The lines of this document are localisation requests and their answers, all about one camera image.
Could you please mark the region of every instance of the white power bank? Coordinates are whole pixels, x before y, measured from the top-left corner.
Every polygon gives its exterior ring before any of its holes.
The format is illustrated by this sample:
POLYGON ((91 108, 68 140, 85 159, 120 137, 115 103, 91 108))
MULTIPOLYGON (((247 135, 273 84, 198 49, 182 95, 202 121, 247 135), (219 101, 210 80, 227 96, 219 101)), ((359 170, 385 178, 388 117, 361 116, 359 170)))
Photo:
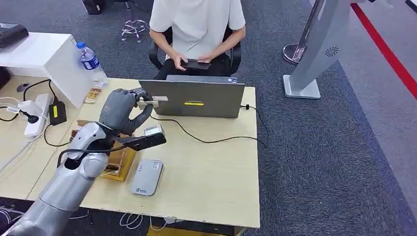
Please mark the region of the white power bank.
POLYGON ((164 163, 158 160, 142 159, 130 185, 134 194, 152 196, 159 182, 164 163))

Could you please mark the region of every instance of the table leg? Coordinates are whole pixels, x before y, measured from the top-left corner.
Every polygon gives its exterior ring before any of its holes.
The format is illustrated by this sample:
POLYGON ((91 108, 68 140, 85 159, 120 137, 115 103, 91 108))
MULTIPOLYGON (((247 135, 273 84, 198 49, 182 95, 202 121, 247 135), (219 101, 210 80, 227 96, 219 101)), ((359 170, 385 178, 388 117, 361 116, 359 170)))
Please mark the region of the table leg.
POLYGON ((245 232, 247 230, 247 228, 246 227, 238 227, 238 226, 235 226, 235 236, 242 236, 243 235, 243 233, 245 232))

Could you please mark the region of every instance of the smartphone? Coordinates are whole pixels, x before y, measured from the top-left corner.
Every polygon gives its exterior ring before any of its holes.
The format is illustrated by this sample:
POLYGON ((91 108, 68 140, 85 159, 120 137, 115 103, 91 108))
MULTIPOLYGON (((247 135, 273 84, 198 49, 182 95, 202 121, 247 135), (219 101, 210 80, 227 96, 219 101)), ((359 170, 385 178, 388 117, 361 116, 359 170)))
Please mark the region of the smartphone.
POLYGON ((194 59, 188 59, 188 62, 181 60, 181 66, 185 69, 207 70, 211 66, 211 63, 198 62, 194 59))

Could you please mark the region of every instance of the black cable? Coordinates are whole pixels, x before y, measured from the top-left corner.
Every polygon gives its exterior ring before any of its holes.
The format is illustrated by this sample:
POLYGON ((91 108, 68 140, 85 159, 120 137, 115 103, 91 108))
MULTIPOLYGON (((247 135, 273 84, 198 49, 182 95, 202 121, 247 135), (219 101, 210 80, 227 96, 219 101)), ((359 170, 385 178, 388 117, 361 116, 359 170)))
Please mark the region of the black cable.
POLYGON ((62 156, 67 153, 67 152, 82 152, 82 153, 107 153, 107 152, 112 152, 112 151, 118 151, 118 150, 122 150, 123 148, 126 148, 126 145, 117 147, 117 148, 112 148, 112 149, 107 149, 107 150, 82 150, 82 149, 67 149, 64 150, 60 153, 60 155, 58 156, 58 164, 57 164, 57 168, 61 165, 61 160, 62 160, 62 156))
POLYGON ((240 107, 244 107, 244 108, 246 108, 247 110, 249 110, 249 108, 253 108, 255 111, 256 111, 256 113, 258 114, 258 116, 259 116, 259 121, 261 122, 261 124, 265 127, 265 130, 267 131, 267 147, 268 147, 268 141, 269 141, 269 131, 268 131, 268 128, 267 128, 267 126, 265 125, 265 123, 264 123, 264 121, 262 120, 262 117, 261 117, 261 113, 258 111, 258 109, 256 109, 255 107, 252 107, 252 106, 249 106, 249 104, 247 104, 246 106, 240 106, 240 107))
POLYGON ((161 120, 161 121, 173 121, 173 122, 175 122, 175 123, 177 123, 180 127, 181 127, 181 129, 186 133, 186 134, 188 134, 189 136, 191 136, 191 137, 193 137, 194 139, 196 139, 196 140, 198 140, 198 141, 200 141, 200 142, 202 142, 202 143, 205 143, 205 144, 214 144, 214 143, 218 143, 218 142, 222 142, 222 141, 226 141, 226 140, 231 140, 231 139, 238 139, 238 138, 245 138, 245 139, 253 139, 253 140, 256 140, 256 141, 258 141, 259 143, 261 143, 262 145, 264 145, 264 147, 265 148, 267 148, 267 146, 265 145, 265 143, 264 142, 262 142, 261 140, 259 140, 259 139, 257 139, 257 138, 254 138, 254 137, 249 137, 249 136, 234 136, 234 137, 230 137, 230 138, 226 138, 226 139, 221 139, 221 140, 216 140, 216 141, 204 141, 204 140, 202 140, 202 139, 199 139, 199 138, 197 138, 197 137, 195 137, 194 135, 192 135, 192 134, 190 134, 190 133, 188 133, 188 131, 186 131, 185 129, 184 129, 184 127, 178 122, 178 121, 176 121, 176 120, 174 120, 174 119, 158 119, 158 118, 155 118, 155 117, 153 117, 153 116, 150 116, 152 119, 155 119, 155 120, 161 120))
POLYGON ((51 126, 51 124, 48 124, 48 125, 46 126, 45 130, 43 131, 43 139, 45 140, 46 144, 48 144, 49 146, 57 147, 57 148, 59 148, 59 147, 62 147, 62 146, 65 146, 65 145, 68 145, 68 144, 69 144, 69 142, 67 142, 67 143, 65 143, 65 144, 61 144, 61 145, 54 145, 54 144, 50 144, 50 143, 46 140, 46 130, 49 128, 49 126, 51 126))
POLYGON ((2 118, 0 118, 0 120, 1 121, 6 121, 6 122, 9 122, 9 121, 13 121, 17 116, 18 116, 19 114, 17 113, 17 114, 15 114, 14 115, 14 117, 13 118, 11 118, 11 119, 2 119, 2 118))
POLYGON ((51 82, 52 82, 52 80, 49 80, 48 86, 49 86, 49 89, 51 90, 52 94, 54 95, 54 103, 56 103, 56 102, 58 102, 58 97, 57 97, 57 95, 55 94, 54 90, 51 87, 51 82))
POLYGON ((26 92, 28 91, 28 89, 30 89, 31 87, 33 87, 33 86, 35 86, 35 85, 38 85, 38 84, 41 84, 41 83, 44 83, 44 82, 47 82, 47 81, 51 81, 51 80, 50 80, 50 79, 47 79, 47 80, 42 80, 42 81, 39 81, 38 83, 34 83, 33 85, 28 86, 28 87, 25 89, 25 91, 23 92, 23 101, 26 101, 26 92))

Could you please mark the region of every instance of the bottle cap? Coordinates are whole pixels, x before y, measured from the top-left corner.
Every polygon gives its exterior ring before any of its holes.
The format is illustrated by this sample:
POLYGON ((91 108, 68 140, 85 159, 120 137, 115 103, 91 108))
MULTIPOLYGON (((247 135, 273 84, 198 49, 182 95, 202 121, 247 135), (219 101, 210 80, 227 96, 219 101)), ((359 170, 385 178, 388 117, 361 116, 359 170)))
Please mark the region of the bottle cap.
POLYGON ((85 42, 78 42, 77 43, 77 48, 81 49, 81 48, 85 48, 86 47, 86 43, 85 42))

